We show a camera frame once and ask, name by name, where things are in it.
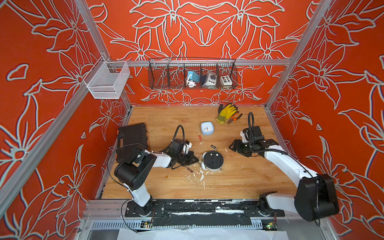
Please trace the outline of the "white twin-bell alarm clock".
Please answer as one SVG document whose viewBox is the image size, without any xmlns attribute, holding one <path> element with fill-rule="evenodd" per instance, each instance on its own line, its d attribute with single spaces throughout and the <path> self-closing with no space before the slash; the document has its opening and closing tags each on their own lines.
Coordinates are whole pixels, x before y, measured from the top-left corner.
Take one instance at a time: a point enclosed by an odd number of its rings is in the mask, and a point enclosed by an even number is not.
<svg viewBox="0 0 384 240">
<path fill-rule="evenodd" d="M 224 157 L 217 151 L 205 152 L 200 165 L 204 171 L 217 172 L 224 165 Z"/>
</svg>

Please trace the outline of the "light blue square alarm clock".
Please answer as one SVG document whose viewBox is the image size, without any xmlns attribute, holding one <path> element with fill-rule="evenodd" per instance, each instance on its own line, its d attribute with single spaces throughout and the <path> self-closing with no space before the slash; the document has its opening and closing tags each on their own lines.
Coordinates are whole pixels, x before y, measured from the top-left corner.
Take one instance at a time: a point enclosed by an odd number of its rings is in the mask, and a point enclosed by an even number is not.
<svg viewBox="0 0 384 240">
<path fill-rule="evenodd" d="M 214 125 L 212 122 L 202 122 L 201 123 L 201 132 L 204 136 L 212 135 L 215 131 Z"/>
</svg>

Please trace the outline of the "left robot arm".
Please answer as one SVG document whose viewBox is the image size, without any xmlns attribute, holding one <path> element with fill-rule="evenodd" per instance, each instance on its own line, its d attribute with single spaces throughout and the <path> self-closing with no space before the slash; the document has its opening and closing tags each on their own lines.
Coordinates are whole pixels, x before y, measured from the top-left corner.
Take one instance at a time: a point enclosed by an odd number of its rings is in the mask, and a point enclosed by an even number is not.
<svg viewBox="0 0 384 240">
<path fill-rule="evenodd" d="M 114 175 L 130 192 L 131 206 L 140 215 L 152 210 L 153 197 L 145 181 L 153 168 L 177 169 L 199 161 L 191 151 L 192 143 L 185 138 L 185 130 L 178 125 L 171 142 L 161 151 L 148 150 L 148 131 L 144 123 L 120 127 L 117 131 L 116 161 Z"/>
</svg>

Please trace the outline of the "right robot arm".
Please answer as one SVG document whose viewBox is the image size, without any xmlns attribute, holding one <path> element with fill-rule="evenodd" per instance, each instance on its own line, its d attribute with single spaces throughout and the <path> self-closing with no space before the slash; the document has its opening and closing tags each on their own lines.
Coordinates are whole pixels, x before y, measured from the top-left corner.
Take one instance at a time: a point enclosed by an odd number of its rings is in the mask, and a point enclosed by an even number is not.
<svg viewBox="0 0 384 240">
<path fill-rule="evenodd" d="M 265 217 L 277 210 L 298 214 L 307 222 L 319 221 L 339 213 L 334 180 L 301 164 L 273 139 L 266 139 L 255 126 L 254 114 L 248 114 L 248 127 L 234 140 L 230 150 L 244 157 L 262 157 L 277 166 L 296 186 L 294 196 L 266 192 L 259 196 L 257 211 Z"/>
</svg>

